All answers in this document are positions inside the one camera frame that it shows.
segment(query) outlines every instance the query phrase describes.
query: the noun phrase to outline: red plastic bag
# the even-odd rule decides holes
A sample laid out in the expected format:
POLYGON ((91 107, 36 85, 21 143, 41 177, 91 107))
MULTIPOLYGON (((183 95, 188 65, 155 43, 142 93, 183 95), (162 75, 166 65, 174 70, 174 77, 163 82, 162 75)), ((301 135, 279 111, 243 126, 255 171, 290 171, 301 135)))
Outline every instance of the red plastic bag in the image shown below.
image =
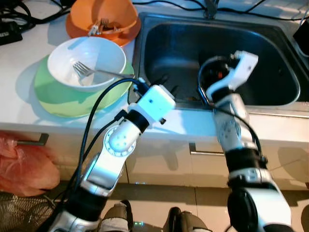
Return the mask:
POLYGON ((60 173, 46 147, 17 145, 26 138, 0 132, 0 191, 35 196, 56 187, 60 173))

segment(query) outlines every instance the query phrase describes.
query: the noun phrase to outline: kitchen sink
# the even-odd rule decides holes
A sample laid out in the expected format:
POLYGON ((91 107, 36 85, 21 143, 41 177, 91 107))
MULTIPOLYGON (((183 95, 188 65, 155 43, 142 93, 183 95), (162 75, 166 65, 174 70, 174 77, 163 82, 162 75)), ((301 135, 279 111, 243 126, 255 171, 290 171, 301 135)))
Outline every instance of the kitchen sink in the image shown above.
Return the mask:
MULTIPOLYGON (((136 40, 136 75, 175 90, 177 108, 202 108, 197 93, 200 65, 213 56, 244 50, 259 56, 239 93, 249 106, 280 106, 309 101, 309 71, 278 27, 205 20, 159 14, 140 14, 142 29, 136 40)), ((131 90, 128 101, 137 96, 131 90)))

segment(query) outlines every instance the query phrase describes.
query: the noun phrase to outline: floor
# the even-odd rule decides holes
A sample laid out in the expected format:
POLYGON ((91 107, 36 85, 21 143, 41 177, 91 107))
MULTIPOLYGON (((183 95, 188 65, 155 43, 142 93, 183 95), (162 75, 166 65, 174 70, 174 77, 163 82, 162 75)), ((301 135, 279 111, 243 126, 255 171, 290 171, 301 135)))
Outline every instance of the floor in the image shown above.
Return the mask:
MULTIPOLYGON (((141 222, 136 223, 136 231, 160 231, 169 209, 177 206, 199 216, 214 232, 223 232, 229 226, 226 207, 228 194, 229 190, 222 188, 119 184, 102 215, 114 203, 128 199, 132 205, 134 221, 141 222)), ((292 210, 293 229, 296 232, 309 232, 309 191, 284 191, 283 194, 292 210)))

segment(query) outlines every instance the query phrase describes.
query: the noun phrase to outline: cabinet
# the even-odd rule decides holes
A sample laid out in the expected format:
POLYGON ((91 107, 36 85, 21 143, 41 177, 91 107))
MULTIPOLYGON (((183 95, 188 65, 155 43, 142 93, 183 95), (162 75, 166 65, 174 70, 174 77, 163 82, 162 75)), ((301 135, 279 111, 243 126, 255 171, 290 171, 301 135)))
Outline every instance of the cabinet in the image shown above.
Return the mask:
MULTIPOLYGON (((215 137, 196 142, 141 138, 127 159, 130 183, 226 188, 228 169, 215 137)), ((261 141, 268 169, 281 189, 305 190, 309 143, 261 141)))
MULTIPOLYGON (((25 136, 33 141, 37 141, 41 135, 41 133, 37 132, 14 131, 14 133, 25 136)), ((82 137, 82 134, 49 134, 45 146, 52 154, 53 163, 60 170, 61 180, 69 180, 75 171, 78 163, 82 137)), ((90 141, 92 138, 93 136, 89 135, 88 140, 90 141)), ((85 164, 88 164, 91 158, 101 150, 102 138, 103 135, 94 144, 85 161, 85 164)), ((127 183, 125 167, 120 178, 120 182, 127 183)))

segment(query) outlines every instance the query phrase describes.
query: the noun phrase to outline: countertop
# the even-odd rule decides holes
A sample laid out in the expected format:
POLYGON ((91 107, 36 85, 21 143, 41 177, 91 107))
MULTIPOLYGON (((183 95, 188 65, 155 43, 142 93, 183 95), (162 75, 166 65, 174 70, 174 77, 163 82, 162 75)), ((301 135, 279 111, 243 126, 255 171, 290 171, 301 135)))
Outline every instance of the countertop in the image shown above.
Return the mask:
MULTIPOLYGON (((36 3, 40 16, 47 14, 43 6, 36 3)), ((56 11, 55 6, 48 8, 48 14, 56 11)), ((202 12, 185 12, 176 8, 157 6, 137 6, 139 12, 166 13, 202 17, 202 12)), ((82 133, 88 117, 61 118, 46 112, 38 102, 33 88, 34 75, 42 58, 50 54, 55 47, 70 39, 65 30, 65 16, 23 33, 23 40, 0 46, 0 128, 13 131, 36 131, 47 133, 82 133)), ((280 26, 290 35, 297 28, 297 22, 279 22, 257 18, 219 13, 222 20, 247 21, 280 26)), ((134 41, 125 46, 127 59, 132 60, 134 41)), ((112 106, 98 112, 92 125, 97 131, 112 120, 117 112, 127 107, 127 94, 112 106)), ((143 136, 167 139, 205 140, 215 137, 215 127, 210 111, 173 110, 166 117, 164 125, 155 124, 147 129, 143 136)), ((250 115, 250 124, 255 128, 261 140, 280 140, 309 142, 309 119, 250 115)))

